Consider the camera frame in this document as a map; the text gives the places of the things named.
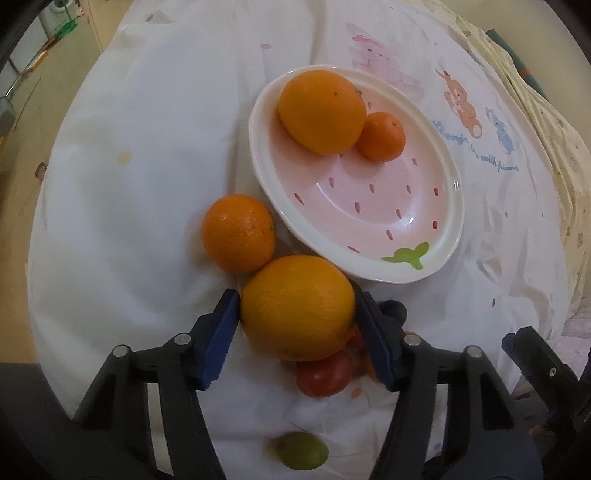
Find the strawberry-pattern plate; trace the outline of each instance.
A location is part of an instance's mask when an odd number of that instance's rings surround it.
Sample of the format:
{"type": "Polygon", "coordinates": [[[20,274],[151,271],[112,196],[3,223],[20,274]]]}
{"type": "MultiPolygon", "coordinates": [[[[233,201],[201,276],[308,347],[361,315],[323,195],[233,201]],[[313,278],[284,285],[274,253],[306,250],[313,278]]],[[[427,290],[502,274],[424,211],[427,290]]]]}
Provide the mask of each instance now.
{"type": "Polygon", "coordinates": [[[396,88],[360,70],[303,67],[263,89],[248,128],[255,175],[288,229],[344,272],[410,283],[451,257],[464,220],[458,170],[435,127],[396,88]],[[349,79],[368,113],[398,117],[407,138],[402,155],[376,164],[355,147],[321,157],[296,143],[277,104],[285,84],[311,69],[349,79]]]}

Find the plate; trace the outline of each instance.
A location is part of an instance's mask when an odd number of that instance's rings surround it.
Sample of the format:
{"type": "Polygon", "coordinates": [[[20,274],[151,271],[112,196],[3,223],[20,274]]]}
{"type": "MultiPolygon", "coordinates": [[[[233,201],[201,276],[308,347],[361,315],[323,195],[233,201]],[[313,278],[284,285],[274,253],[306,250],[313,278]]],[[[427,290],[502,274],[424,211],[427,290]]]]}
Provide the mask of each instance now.
{"type": "Polygon", "coordinates": [[[419,108],[360,70],[314,65],[261,92],[248,121],[252,166],[287,228],[344,272],[404,284],[439,270],[462,234],[464,198],[457,166],[419,108]],[[398,117],[404,152],[375,164],[355,147],[321,157],[296,143],[277,113],[285,84],[307,70],[331,70],[360,91],[368,113],[398,117]]]}

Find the cartoon rabbit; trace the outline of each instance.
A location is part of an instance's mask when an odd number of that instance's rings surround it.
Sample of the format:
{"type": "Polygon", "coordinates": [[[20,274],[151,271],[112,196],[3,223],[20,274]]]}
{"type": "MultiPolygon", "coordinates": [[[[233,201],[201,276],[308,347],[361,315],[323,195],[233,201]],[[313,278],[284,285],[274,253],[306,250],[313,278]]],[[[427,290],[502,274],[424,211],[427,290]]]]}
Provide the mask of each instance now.
{"type": "Polygon", "coordinates": [[[474,138],[482,136],[482,125],[476,118],[476,110],[470,102],[468,102],[468,94],[457,80],[450,77],[445,70],[443,73],[436,70],[437,74],[447,82],[449,92],[445,92],[445,100],[454,113],[459,117],[462,125],[468,129],[470,135],[474,138]]]}
{"type": "Polygon", "coordinates": [[[347,31],[352,35],[354,47],[349,47],[353,59],[353,68],[371,73],[390,85],[395,86],[412,100],[423,97],[421,83],[406,74],[398,60],[398,52],[393,48],[373,38],[365,30],[351,24],[346,24],[347,31]]]}
{"type": "Polygon", "coordinates": [[[505,124],[501,122],[495,115],[495,111],[492,109],[486,109],[486,116],[491,121],[491,123],[496,127],[496,136],[499,139],[499,142],[503,147],[505,147],[505,152],[510,154],[513,152],[513,140],[509,136],[509,134],[505,130],[505,124]]]}

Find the green object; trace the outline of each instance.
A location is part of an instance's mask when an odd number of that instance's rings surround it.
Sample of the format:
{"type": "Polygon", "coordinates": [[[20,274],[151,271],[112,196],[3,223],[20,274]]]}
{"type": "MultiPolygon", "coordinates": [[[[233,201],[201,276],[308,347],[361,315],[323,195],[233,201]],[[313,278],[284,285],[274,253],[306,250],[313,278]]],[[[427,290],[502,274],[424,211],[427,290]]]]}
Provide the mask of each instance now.
{"type": "Polygon", "coordinates": [[[498,46],[500,46],[511,56],[513,64],[515,64],[515,68],[517,69],[517,73],[519,73],[519,76],[523,78],[524,81],[530,87],[532,87],[536,92],[538,92],[542,97],[544,97],[547,100],[548,97],[546,97],[546,94],[542,90],[540,84],[536,81],[534,76],[527,69],[525,63],[521,61],[521,59],[517,56],[517,53],[513,51],[509,44],[505,40],[503,40],[503,38],[495,31],[495,29],[493,28],[492,30],[489,30],[488,32],[486,32],[486,35],[488,35],[493,42],[495,42],[498,46]]]}
{"type": "Polygon", "coordinates": [[[429,251],[429,243],[423,242],[418,244],[414,250],[410,248],[399,248],[394,252],[393,257],[383,257],[382,260],[385,262],[392,263],[409,263],[415,270],[422,270],[423,264],[421,263],[421,257],[429,251]]]}
{"type": "Polygon", "coordinates": [[[62,27],[60,27],[60,29],[54,35],[54,38],[56,40],[61,40],[68,33],[71,33],[71,31],[74,30],[75,28],[76,28],[76,20],[70,20],[67,24],[65,24],[62,27]]]}
{"type": "Polygon", "coordinates": [[[313,470],[324,465],[329,449],[316,435],[290,432],[275,440],[281,463],[292,470],[313,470]]]}

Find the green grape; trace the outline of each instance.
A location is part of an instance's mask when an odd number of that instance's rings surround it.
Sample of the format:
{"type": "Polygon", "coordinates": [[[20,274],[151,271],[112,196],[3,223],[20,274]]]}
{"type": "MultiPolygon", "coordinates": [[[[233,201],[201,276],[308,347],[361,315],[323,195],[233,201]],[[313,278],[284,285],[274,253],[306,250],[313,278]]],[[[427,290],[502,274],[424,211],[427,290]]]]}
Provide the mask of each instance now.
{"type": "Polygon", "coordinates": [[[275,440],[275,452],[281,463],[292,470],[313,470],[329,457],[328,447],[316,435],[291,432],[275,440]]]}

